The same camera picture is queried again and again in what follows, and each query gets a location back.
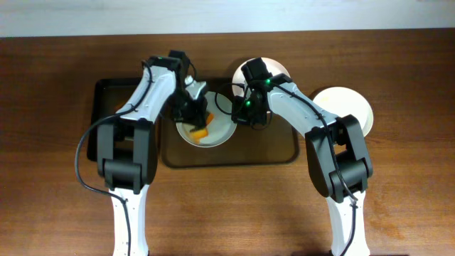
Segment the orange green sponge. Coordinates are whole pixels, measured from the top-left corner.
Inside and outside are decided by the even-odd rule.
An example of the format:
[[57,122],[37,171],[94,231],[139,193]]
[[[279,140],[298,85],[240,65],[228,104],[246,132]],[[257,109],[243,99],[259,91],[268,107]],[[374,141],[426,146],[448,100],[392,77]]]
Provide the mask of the orange green sponge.
[[199,144],[201,139],[208,136],[208,128],[207,126],[213,121],[214,115],[212,113],[208,113],[205,118],[205,126],[204,128],[194,128],[189,132],[189,137],[193,140],[194,143]]

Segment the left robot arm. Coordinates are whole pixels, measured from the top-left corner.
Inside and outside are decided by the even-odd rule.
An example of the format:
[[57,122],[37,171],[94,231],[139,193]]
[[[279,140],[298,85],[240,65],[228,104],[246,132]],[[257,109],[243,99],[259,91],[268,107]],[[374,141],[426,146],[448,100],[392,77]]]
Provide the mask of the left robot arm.
[[146,195],[157,168],[155,124],[165,105],[171,119],[208,125],[205,83],[186,81],[192,63],[183,51],[152,56],[132,96],[97,127],[97,171],[114,210],[114,255],[148,255]]

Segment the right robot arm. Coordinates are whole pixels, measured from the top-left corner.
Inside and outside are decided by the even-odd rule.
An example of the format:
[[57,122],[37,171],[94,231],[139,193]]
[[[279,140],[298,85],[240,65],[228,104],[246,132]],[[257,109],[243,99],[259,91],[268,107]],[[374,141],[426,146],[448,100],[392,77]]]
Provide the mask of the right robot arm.
[[262,58],[240,66],[242,93],[235,96],[232,120],[266,124],[267,114],[286,120],[306,144],[309,176],[326,199],[332,229],[332,255],[369,255],[363,206],[373,165],[361,125],[314,103],[286,74],[273,74]]

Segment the white plate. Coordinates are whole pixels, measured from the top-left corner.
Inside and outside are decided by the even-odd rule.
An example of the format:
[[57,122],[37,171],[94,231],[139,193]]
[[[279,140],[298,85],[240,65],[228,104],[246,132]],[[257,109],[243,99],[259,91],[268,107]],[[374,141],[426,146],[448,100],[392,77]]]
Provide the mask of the white plate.
[[353,115],[360,123],[366,137],[373,127],[373,109],[369,102],[355,90],[347,87],[330,87],[316,94],[313,101],[339,117]]
[[[267,70],[273,74],[273,75],[278,75],[280,73],[284,73],[288,77],[290,77],[290,74],[288,70],[278,61],[273,60],[271,58],[266,58],[262,57],[263,62],[266,65]],[[243,62],[235,71],[233,77],[232,77],[232,93],[234,96],[243,96],[244,95],[244,90],[237,86],[237,84],[243,84],[246,85],[246,80],[245,76],[242,73],[242,66],[244,66],[247,63],[247,61]]]
[[232,103],[226,96],[218,93],[217,101],[215,101],[215,93],[209,91],[205,94],[205,98],[208,102],[207,111],[213,115],[213,120],[207,126],[208,136],[194,140],[190,136],[193,125],[179,122],[176,123],[176,128],[181,137],[189,144],[210,148],[226,142],[233,135],[237,125],[231,120],[230,115],[224,114],[218,109],[219,107],[222,110],[231,109]]

